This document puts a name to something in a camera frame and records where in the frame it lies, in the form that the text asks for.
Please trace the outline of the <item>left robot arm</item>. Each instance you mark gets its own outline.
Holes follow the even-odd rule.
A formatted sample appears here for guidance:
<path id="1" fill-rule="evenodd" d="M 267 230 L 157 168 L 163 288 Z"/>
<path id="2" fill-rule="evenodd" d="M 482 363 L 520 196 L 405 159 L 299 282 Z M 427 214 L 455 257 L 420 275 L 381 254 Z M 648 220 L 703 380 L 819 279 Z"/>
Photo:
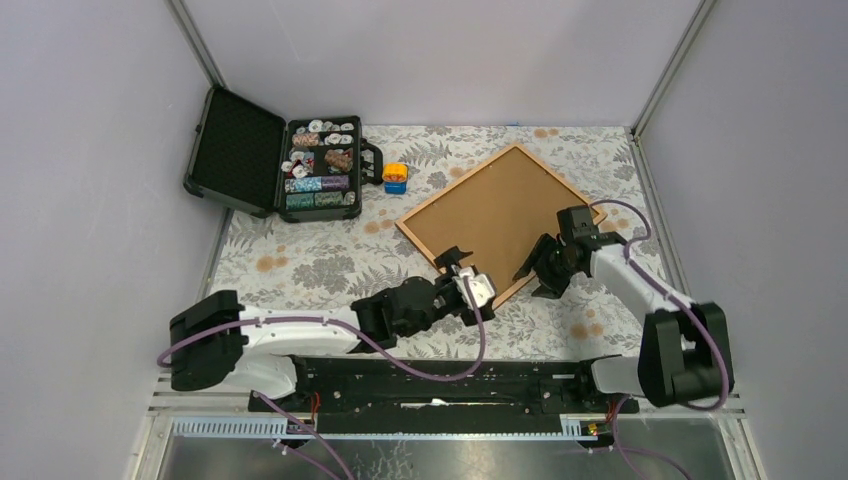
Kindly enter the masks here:
<path id="1" fill-rule="evenodd" d="M 170 371 L 175 391 L 226 384 L 263 394 L 288 411 L 310 397 L 308 381 L 297 373 L 298 357 L 377 353 L 419 378 L 464 379 L 477 363 L 459 374 L 429 374 L 389 351 L 449 316 L 477 328 L 490 319 L 494 284 L 476 266 L 461 266 L 465 256 L 452 247 L 437 257 L 444 272 L 436 279 L 409 277 L 329 310 L 265 309 L 241 304 L 234 290 L 215 292 L 170 320 L 170 345 L 156 363 Z"/>

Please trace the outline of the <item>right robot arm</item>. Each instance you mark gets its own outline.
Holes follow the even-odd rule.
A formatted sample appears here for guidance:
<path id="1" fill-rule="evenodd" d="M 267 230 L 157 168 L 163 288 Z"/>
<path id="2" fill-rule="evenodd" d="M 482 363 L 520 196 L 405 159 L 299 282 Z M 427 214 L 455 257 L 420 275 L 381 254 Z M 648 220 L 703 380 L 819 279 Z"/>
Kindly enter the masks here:
<path id="1" fill-rule="evenodd" d="M 574 277 L 584 275 L 603 284 L 642 326 L 637 355 L 582 364 L 573 386 L 577 405 L 597 412 L 620 394 L 655 407 L 722 407 L 734 386 L 723 309 L 695 302 L 643 268 L 633 241 L 600 231 L 589 207 L 563 209 L 557 221 L 558 235 L 541 235 L 513 278 L 534 274 L 539 281 L 534 296 L 559 299 Z"/>

